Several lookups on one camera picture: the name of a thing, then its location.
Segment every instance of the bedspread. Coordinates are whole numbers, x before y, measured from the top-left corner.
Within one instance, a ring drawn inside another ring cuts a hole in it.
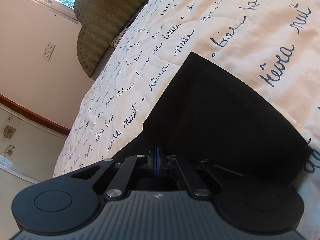
[[[311,138],[315,151],[298,184],[319,185],[319,1],[150,0],[84,96],[54,176],[110,158],[141,133],[193,51],[249,85],[306,141]],[[308,214],[316,207],[319,212],[319,201],[308,206],[303,190],[306,212],[298,229],[318,240],[320,231]]]

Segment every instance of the logo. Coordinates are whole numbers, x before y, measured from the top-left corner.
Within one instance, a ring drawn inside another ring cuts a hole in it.
[[[154,195],[156,198],[162,198],[163,197],[163,195],[161,194],[161,193],[157,193],[157,194],[155,194]]]

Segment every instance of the fabric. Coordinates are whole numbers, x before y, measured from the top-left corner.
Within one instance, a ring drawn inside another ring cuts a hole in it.
[[[194,121],[186,122],[191,116]],[[303,137],[263,97],[193,52],[143,123],[142,135],[167,154],[194,162],[210,159],[286,186],[311,154]],[[272,147],[264,147],[270,140]]]
[[[84,96],[54,176],[112,157],[141,133],[191,51],[254,89],[319,152],[319,19],[320,0],[150,0]],[[272,148],[272,138],[263,147]],[[313,155],[310,162],[301,195],[315,201],[320,165]],[[298,230],[319,240],[320,227],[311,223],[319,208],[304,202]]]
[[[136,16],[133,16],[132,19],[130,19],[130,21],[128,22],[128,24],[126,24],[126,26],[123,28],[123,30],[116,35],[116,37],[113,39],[113,41],[110,43],[110,46],[112,48],[116,48],[120,42],[120,40],[122,39],[124,33],[127,31],[127,29],[130,27],[130,25],[134,22]]]
[[[145,0],[75,0],[82,25],[77,42],[79,62],[91,77],[114,37]]]

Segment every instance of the window frame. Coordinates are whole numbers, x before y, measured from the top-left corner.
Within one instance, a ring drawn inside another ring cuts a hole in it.
[[[77,24],[79,23],[74,10],[60,2],[57,2],[55,0],[31,0],[31,1],[41,5],[42,7],[49,9],[50,11],[56,14],[59,14],[67,18],[68,20],[74,23],[77,23]]]

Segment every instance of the flower drawing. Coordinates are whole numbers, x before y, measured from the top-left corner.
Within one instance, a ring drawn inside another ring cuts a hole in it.
[[[9,145],[9,146],[4,150],[4,154],[7,154],[8,156],[11,156],[13,150],[14,150],[14,146],[13,146],[13,145]]]
[[[13,116],[12,115],[9,115],[6,122],[11,122],[13,120]]]
[[[10,125],[7,125],[3,130],[3,136],[5,138],[11,138],[15,131],[15,128],[11,127]]]

